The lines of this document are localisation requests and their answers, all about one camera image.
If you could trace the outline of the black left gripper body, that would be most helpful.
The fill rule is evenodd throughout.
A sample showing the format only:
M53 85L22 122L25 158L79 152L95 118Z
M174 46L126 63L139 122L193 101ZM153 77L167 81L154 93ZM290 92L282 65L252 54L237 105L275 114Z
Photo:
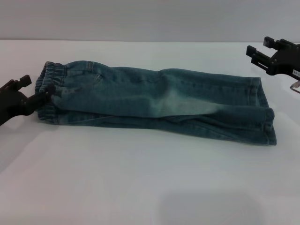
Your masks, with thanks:
M0 88L0 125L13 117L33 113L28 106L28 97L16 90L16 81L12 79Z

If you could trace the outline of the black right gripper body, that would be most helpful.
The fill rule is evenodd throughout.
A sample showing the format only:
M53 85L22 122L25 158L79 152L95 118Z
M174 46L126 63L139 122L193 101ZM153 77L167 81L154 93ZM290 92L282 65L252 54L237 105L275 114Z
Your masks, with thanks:
M300 45L283 41L284 49L276 50L271 57L269 75L284 74L288 76L300 75Z

